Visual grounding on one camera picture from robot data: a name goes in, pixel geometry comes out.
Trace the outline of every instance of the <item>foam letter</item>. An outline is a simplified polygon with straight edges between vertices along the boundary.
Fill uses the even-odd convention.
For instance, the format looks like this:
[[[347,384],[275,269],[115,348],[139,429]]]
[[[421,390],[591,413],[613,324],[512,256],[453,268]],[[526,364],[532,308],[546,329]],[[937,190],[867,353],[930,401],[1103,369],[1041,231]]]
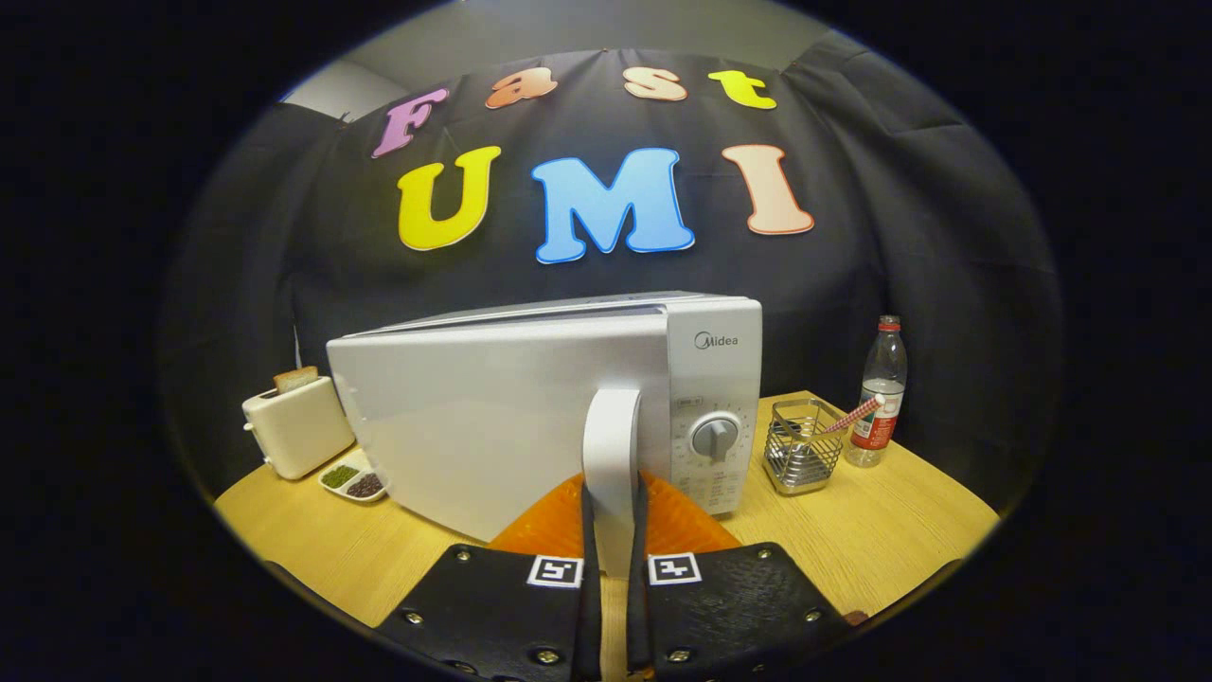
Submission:
[[[745,71],[715,71],[707,74],[707,78],[724,84],[724,93],[738,104],[755,109],[773,109],[778,105],[778,102],[754,91],[754,87],[766,87],[766,84],[756,78],[749,78]]]
[[[436,104],[450,94],[445,87],[435,90],[429,94],[422,94],[416,99],[410,99],[398,107],[391,107],[387,113],[387,130],[383,131],[383,139],[379,145],[371,151],[371,157],[377,159],[388,151],[399,149],[412,141],[408,134],[408,126],[412,130],[421,127],[428,119],[431,104]]]
[[[795,234],[812,229],[812,216],[801,210],[783,174],[779,159],[783,150],[768,144],[741,144],[720,153],[741,167],[749,187],[754,212],[749,229],[758,234]]]
[[[610,189],[581,159],[534,166],[531,176],[547,193],[547,241],[534,256],[541,263],[562,263],[585,254],[585,242],[572,234],[573,213],[604,253],[614,250],[628,211],[635,214],[635,229],[627,237],[633,251],[688,248],[694,233],[678,210],[676,162],[673,149],[635,149],[623,159]]]
[[[678,74],[665,69],[650,69],[648,67],[631,67],[623,71],[623,78],[630,82],[624,82],[623,87],[646,99],[664,99],[676,102],[686,98],[686,88],[678,85]]]
[[[559,82],[551,80],[551,69],[537,67],[526,69],[498,80],[492,88],[496,90],[488,101],[484,103],[490,109],[508,107],[519,99],[542,97],[555,90]]]
[[[442,164],[429,164],[400,177],[400,241],[417,251],[450,246],[475,231],[488,210],[488,165],[501,147],[480,147],[454,159],[463,168],[463,202],[453,216],[435,220],[431,207],[434,179]]]

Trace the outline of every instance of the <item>wooden table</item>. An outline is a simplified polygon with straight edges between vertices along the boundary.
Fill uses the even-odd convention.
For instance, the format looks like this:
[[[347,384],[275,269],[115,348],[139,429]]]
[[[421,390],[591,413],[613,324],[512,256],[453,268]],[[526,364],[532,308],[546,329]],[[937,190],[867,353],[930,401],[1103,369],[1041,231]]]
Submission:
[[[771,406],[806,397],[811,395],[761,400],[741,508],[721,523],[742,544],[782,545],[839,612],[875,615],[944,563],[966,556],[993,529],[997,515],[896,442],[880,466],[858,469],[839,462],[824,489],[779,495],[762,471]],[[320,488],[319,471],[284,481],[263,465],[215,506],[262,560],[281,564],[371,627],[447,546],[484,545],[389,498],[370,505],[343,500]],[[602,579],[606,681],[625,676],[625,595],[627,581]]]

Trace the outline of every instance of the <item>small dish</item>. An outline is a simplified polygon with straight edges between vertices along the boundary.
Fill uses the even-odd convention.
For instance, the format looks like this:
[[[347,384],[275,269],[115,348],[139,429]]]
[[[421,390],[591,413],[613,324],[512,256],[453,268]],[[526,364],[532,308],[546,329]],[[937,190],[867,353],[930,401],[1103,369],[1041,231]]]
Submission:
[[[342,482],[336,488],[327,486],[324,482],[324,478],[328,476],[331,472],[343,466],[348,466],[349,469],[355,470],[355,474],[344,482]],[[370,460],[366,459],[366,453],[364,453],[361,448],[358,448],[353,453],[349,453],[348,455],[341,458],[339,460],[330,465],[327,469],[325,469],[322,472],[320,472],[320,476],[316,477],[316,481],[319,481],[321,488],[332,493],[333,495],[338,495],[341,498],[344,498],[347,500],[353,500],[355,503],[373,503],[375,500],[378,500],[379,498],[387,494],[387,488],[382,487],[383,486],[382,482],[379,482],[378,491],[365,498],[358,498],[349,494],[350,488],[358,486],[364,480],[371,476],[375,476],[375,471],[371,468],[371,463]]]

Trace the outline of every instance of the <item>water bottle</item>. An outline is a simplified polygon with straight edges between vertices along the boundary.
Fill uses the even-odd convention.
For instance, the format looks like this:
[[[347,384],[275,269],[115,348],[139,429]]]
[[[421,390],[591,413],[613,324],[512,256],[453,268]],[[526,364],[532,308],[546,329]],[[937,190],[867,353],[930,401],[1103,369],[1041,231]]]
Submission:
[[[863,368],[863,392],[859,403],[876,394],[884,396],[884,407],[854,423],[846,462],[854,466],[869,468],[884,460],[884,451],[892,440],[892,429],[901,414],[901,401],[905,394],[909,374],[909,356],[901,340],[901,317],[880,315],[879,334],[867,355]]]

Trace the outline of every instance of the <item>screw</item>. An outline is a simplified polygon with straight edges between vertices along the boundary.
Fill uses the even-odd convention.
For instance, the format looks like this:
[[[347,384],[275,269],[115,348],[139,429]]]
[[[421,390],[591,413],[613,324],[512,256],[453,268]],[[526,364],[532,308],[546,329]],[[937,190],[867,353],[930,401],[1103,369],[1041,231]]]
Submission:
[[[539,649],[534,652],[534,659],[543,665],[555,665],[560,663],[560,654],[551,649]]]

